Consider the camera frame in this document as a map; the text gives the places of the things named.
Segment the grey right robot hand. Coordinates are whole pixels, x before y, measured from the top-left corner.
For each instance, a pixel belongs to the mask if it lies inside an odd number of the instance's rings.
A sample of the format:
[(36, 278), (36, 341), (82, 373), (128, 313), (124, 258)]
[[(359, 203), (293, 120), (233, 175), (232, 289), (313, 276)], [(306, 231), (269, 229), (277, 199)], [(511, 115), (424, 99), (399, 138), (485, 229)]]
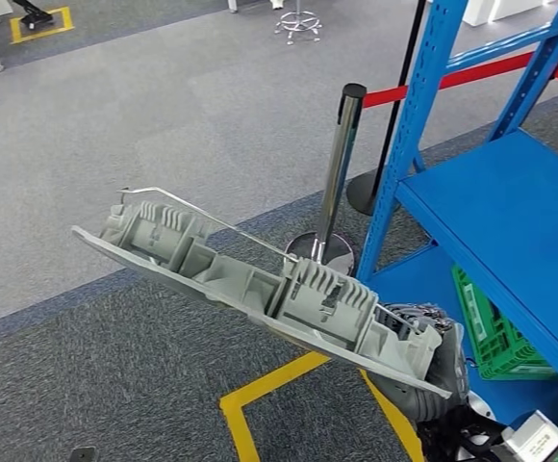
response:
[(394, 303), (387, 305), (385, 308), (398, 316), (399, 320), (392, 320), (382, 311), (377, 311), (376, 319), (380, 322), (389, 321), (393, 329), (400, 336), (410, 331), (405, 325), (407, 321), (421, 332), (430, 326), (439, 334), (442, 343), (433, 352), (426, 380), (450, 391), (451, 395), (449, 398), (442, 398), (436, 393), (369, 372), (368, 377), (380, 393), (403, 414), (418, 422), (430, 421), (467, 402), (470, 385), (465, 355), (462, 348), (464, 334), (462, 324), (430, 303)]

